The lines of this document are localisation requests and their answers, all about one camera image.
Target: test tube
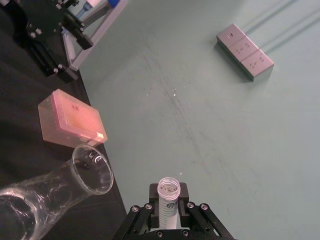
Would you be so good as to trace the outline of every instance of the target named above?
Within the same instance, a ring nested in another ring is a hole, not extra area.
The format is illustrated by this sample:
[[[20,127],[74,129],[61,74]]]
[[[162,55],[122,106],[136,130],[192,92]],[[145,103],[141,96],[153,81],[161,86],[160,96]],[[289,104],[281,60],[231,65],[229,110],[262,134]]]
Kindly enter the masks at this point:
[[[178,198],[180,183],[173,177],[165,177],[159,181],[159,227],[176,229],[178,217]]]

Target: bolt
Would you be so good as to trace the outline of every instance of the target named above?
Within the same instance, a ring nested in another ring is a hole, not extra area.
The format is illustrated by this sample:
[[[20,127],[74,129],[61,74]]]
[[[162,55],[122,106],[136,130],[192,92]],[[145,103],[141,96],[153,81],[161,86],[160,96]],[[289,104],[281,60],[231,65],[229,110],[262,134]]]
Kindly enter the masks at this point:
[[[161,238],[161,237],[163,236],[162,231],[157,231],[157,232],[156,232],[156,236],[157,236],[158,238]]]
[[[146,208],[146,209],[152,209],[152,205],[147,204],[147,205],[145,205],[145,208]]]
[[[131,208],[131,210],[132,210],[132,212],[138,212],[138,211],[139,211],[139,208],[136,207],[136,206],[133,206],[133,207]]]
[[[186,206],[189,208],[189,209],[192,209],[195,205],[192,203],[192,202],[188,202],[186,204]]]
[[[181,233],[182,233],[182,235],[183,235],[184,237],[188,237],[188,236],[189,236],[188,230],[182,230]]]
[[[37,35],[36,35],[35,32],[31,32],[31,33],[30,33],[30,36],[31,36],[33,39],[35,39],[35,38],[37,37]]]
[[[37,34],[39,34],[39,35],[41,35],[41,34],[42,34],[42,31],[41,31],[41,29],[40,29],[40,28],[37,28],[37,29],[35,30],[35,32],[36,32]]]
[[[202,210],[207,210],[207,209],[209,208],[208,205],[207,205],[207,204],[204,204],[204,203],[201,204],[200,207],[201,207]]]

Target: clear glass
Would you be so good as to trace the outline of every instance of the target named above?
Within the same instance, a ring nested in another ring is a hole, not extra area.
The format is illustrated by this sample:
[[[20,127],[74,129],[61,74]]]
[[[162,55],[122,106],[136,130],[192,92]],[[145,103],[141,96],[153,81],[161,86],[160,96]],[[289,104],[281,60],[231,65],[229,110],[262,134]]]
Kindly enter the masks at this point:
[[[0,189],[0,240],[39,240],[72,206],[111,189],[106,158],[79,145],[59,169]]]
[[[173,177],[165,177],[159,181],[157,191],[159,194],[159,227],[176,229],[180,183]]]

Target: beaker rim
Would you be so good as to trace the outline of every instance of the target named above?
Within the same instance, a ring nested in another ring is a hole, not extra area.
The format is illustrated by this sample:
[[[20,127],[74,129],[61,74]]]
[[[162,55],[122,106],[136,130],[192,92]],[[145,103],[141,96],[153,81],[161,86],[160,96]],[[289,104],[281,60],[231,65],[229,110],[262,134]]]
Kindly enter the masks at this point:
[[[79,149],[82,149],[82,148],[87,148],[87,149],[90,149],[90,150],[93,150],[95,151],[100,157],[101,159],[104,161],[105,165],[107,166],[107,169],[110,173],[110,184],[109,184],[109,187],[107,189],[103,189],[103,188],[100,188],[100,189],[93,189],[92,187],[90,187],[88,184],[85,183],[85,181],[81,178],[79,172],[78,172],[78,169],[76,167],[76,162],[75,162],[75,156],[78,152]],[[71,158],[71,161],[70,161],[70,168],[71,168],[71,172],[73,174],[73,176],[76,178],[76,180],[78,181],[78,183],[80,184],[80,186],[86,191],[88,192],[89,194],[92,194],[92,195],[103,195],[103,194],[106,194],[107,192],[109,192],[114,184],[114,174],[111,170],[111,167],[107,161],[107,159],[105,158],[105,156],[100,152],[98,151],[95,147],[91,146],[91,145],[88,145],[88,144],[81,144],[81,145],[78,145],[74,150],[73,150],[73,153],[72,153],[72,158]]]

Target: glass beaker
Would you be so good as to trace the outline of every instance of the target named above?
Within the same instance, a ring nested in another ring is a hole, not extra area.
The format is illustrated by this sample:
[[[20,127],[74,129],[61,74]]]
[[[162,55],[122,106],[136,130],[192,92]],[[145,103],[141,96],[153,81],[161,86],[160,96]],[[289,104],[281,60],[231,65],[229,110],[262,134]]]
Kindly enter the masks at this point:
[[[63,214],[114,182],[106,158],[93,146],[77,146],[59,169],[0,189],[0,240],[39,240]]]

